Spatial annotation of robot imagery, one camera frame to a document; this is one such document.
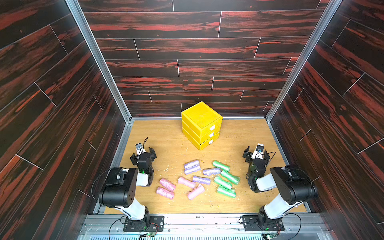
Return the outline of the green roll bottom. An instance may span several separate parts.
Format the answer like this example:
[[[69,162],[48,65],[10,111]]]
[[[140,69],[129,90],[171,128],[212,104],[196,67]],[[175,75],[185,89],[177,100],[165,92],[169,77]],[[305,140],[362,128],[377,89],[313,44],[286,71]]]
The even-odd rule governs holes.
[[[226,189],[223,186],[218,186],[217,193],[222,194],[226,197],[234,199],[237,195],[234,189]]]

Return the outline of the yellow top drawer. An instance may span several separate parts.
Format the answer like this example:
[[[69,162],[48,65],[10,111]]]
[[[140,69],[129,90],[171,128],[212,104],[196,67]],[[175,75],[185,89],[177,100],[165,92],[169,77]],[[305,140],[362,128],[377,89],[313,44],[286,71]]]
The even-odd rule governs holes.
[[[211,133],[216,134],[220,131],[222,124],[219,122],[215,122],[212,125],[209,125],[204,128],[197,127],[192,123],[187,123],[182,121],[183,128],[194,138],[203,138],[209,136]]]

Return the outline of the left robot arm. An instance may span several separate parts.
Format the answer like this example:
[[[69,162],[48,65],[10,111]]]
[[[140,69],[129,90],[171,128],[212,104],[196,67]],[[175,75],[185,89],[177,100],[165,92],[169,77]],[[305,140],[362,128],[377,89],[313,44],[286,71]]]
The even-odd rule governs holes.
[[[157,155],[153,148],[146,152],[142,144],[137,144],[136,150],[130,157],[133,168],[108,170],[97,200],[103,206],[122,212],[128,225],[144,229],[150,225],[150,214],[148,207],[135,198],[136,187],[151,186],[155,173],[152,163]]]

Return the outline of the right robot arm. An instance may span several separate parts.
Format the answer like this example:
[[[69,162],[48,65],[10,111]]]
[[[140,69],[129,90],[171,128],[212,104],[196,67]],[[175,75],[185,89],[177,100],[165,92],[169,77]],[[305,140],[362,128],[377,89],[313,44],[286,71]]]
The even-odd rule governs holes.
[[[246,178],[251,191],[263,193],[277,189],[279,192],[259,210],[257,223],[262,230],[283,230],[282,218],[285,214],[318,196],[317,187],[307,173],[300,169],[290,166],[274,167],[270,168],[267,175],[267,166],[272,157],[264,149],[264,145],[258,144],[253,152],[246,148],[243,158],[249,163]]]

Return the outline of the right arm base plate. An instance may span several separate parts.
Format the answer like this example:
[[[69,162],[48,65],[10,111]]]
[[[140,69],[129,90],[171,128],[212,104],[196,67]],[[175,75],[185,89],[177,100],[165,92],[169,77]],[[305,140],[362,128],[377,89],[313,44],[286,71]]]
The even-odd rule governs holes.
[[[261,232],[261,231],[284,231],[282,218],[269,219],[264,215],[243,215],[240,218],[240,224],[245,228],[246,232]]]

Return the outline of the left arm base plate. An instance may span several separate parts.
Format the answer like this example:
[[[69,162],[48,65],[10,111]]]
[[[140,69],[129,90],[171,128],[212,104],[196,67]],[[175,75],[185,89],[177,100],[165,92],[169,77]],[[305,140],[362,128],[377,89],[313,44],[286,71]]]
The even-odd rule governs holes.
[[[142,220],[125,220],[124,233],[150,232],[158,233],[164,230],[164,216],[149,215]]]

